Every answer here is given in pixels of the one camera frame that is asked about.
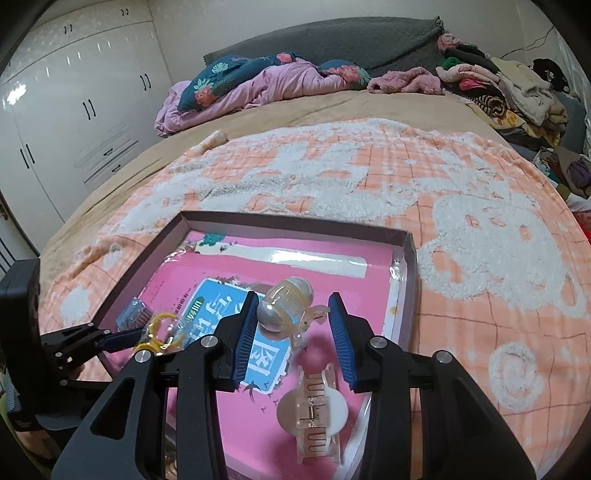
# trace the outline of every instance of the pillow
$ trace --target pillow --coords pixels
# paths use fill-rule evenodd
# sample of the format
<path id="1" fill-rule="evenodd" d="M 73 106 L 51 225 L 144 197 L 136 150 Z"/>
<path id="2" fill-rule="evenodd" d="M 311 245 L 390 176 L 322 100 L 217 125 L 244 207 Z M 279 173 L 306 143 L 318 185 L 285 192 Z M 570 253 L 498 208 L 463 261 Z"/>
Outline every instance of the pillow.
<path id="1" fill-rule="evenodd" d="M 343 77 L 349 84 L 350 90 L 365 90 L 371 80 L 369 73 L 347 60 L 329 60 L 316 69 L 323 76 L 339 75 Z"/>
<path id="2" fill-rule="evenodd" d="M 271 65 L 284 65 L 296 60 L 293 53 L 278 53 L 249 59 L 236 54 L 226 55 L 208 65 L 185 88 L 178 103 L 179 112 L 200 112 L 241 83 L 251 80 Z"/>

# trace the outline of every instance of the blue label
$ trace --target blue label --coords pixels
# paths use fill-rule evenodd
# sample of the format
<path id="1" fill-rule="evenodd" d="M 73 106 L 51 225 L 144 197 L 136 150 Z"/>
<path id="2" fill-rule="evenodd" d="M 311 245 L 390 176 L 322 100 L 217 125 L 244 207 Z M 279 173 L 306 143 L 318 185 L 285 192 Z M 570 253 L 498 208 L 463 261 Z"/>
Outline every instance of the blue label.
<path id="1" fill-rule="evenodd" d="M 222 318 L 239 313 L 247 293 L 248 290 L 236 285 L 212 278 L 203 280 L 183 310 L 183 317 L 190 322 L 189 343 L 212 334 Z M 262 294 L 258 295 L 259 299 L 263 298 Z M 290 352 L 289 339 L 269 340 L 257 328 L 242 385 L 271 393 L 285 374 Z"/>

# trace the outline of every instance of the drawer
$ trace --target drawer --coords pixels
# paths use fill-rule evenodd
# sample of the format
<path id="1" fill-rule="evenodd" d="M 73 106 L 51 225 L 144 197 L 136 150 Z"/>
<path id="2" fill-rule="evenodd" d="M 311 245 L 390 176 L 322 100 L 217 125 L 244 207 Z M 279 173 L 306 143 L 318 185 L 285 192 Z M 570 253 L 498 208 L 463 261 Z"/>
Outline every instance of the drawer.
<path id="1" fill-rule="evenodd" d="M 111 178 L 115 173 L 121 170 L 125 165 L 132 161 L 141 153 L 139 141 L 134 141 L 121 149 L 119 152 L 111 155 L 110 159 L 101 165 L 84 184 L 89 191 L 96 190 L 100 185 Z"/>
<path id="2" fill-rule="evenodd" d="M 109 128 L 98 140 L 92 141 L 83 151 L 79 152 L 76 158 L 78 162 L 74 165 L 82 171 L 85 183 L 103 170 L 120 152 L 134 143 L 129 125 L 120 123 Z"/>

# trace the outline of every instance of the white fuzzy pattern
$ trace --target white fuzzy pattern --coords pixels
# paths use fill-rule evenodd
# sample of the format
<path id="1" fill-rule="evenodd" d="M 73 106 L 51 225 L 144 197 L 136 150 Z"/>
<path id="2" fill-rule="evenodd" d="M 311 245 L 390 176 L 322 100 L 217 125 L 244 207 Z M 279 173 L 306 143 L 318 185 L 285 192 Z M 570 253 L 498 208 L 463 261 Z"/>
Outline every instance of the white fuzzy pattern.
<path id="1" fill-rule="evenodd" d="M 64 321 L 64 328 L 80 325 L 88 320 L 90 308 L 90 291 L 77 286 L 64 299 L 60 306 L 60 315 Z"/>
<path id="2" fill-rule="evenodd" d="M 501 345 L 491 355 L 488 374 L 499 404 L 513 411 L 530 408 L 544 391 L 533 352 L 523 343 Z"/>
<path id="3" fill-rule="evenodd" d="M 110 270 L 123 258 L 123 248 L 121 245 L 114 243 L 109 247 L 109 251 L 103 257 L 103 269 Z"/>
<path id="4" fill-rule="evenodd" d="M 535 212 L 539 207 L 537 201 L 512 191 L 512 179 L 478 155 L 471 154 L 465 160 L 449 148 L 426 147 L 424 140 L 436 132 L 417 131 L 415 138 L 402 137 L 401 132 L 407 128 L 399 122 L 368 119 L 281 128 L 233 140 L 205 152 L 198 160 L 170 165 L 172 178 L 156 185 L 150 197 L 106 233 L 156 232 L 183 208 L 191 194 L 201 199 L 201 209 L 227 212 L 248 212 L 252 198 L 263 194 L 267 204 L 261 213 L 282 215 L 293 215 L 288 206 L 302 197 L 311 197 L 313 200 L 303 213 L 306 216 L 367 223 L 403 215 L 423 192 L 445 193 L 433 208 L 437 237 L 418 251 L 421 275 L 431 289 L 456 299 L 468 299 L 488 290 L 524 310 L 554 304 L 567 315 L 583 315 L 582 288 L 572 277 L 576 304 L 568 306 L 562 301 L 558 287 L 565 284 L 568 273 L 556 242 Z M 476 143 L 473 134 L 446 138 L 483 154 L 486 151 Z M 314 154 L 314 139 L 334 142 L 319 158 L 309 158 Z M 381 190 L 359 188 L 369 172 L 367 165 L 353 163 L 361 148 L 403 148 L 407 144 L 415 144 L 422 153 L 442 161 L 430 164 L 432 170 L 439 171 L 438 175 L 412 179 L 407 184 L 384 182 Z M 264 167 L 244 172 L 241 163 L 234 166 L 236 149 L 262 155 L 277 146 L 275 158 Z M 406 164 L 423 162 L 411 158 Z M 203 169 L 214 163 L 225 167 L 228 176 L 235 168 L 240 179 L 214 182 L 203 177 Z M 398 160 L 385 163 L 383 173 L 395 179 L 397 170 L 406 164 Z M 260 175 L 269 170 L 280 173 Z M 349 175 L 344 179 L 322 175 L 329 170 L 346 170 Z M 477 219 L 480 228 L 469 226 L 467 216 Z M 522 237 L 524 229 L 529 235 L 527 239 Z M 432 254 L 436 248 L 447 252 L 460 265 L 461 283 L 452 283 L 447 274 L 435 268 Z"/>

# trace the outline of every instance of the beige bedsheet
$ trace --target beige bedsheet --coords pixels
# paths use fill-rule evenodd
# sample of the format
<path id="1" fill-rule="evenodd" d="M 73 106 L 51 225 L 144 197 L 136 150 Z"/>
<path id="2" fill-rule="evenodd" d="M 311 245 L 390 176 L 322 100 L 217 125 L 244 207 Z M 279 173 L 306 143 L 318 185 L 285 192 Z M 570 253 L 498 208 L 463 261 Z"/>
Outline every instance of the beige bedsheet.
<path id="1" fill-rule="evenodd" d="M 347 91 L 273 103 L 228 115 L 162 140 L 95 190 L 41 254 L 41 298 L 45 298 L 53 279 L 70 265 L 75 252 L 93 242 L 99 229 L 137 188 L 213 131 L 222 130 L 229 138 L 237 138 L 279 127 L 369 117 L 397 120 L 423 130 L 474 132 L 506 145 L 492 128 L 450 96 L 372 95 L 367 91 Z"/>

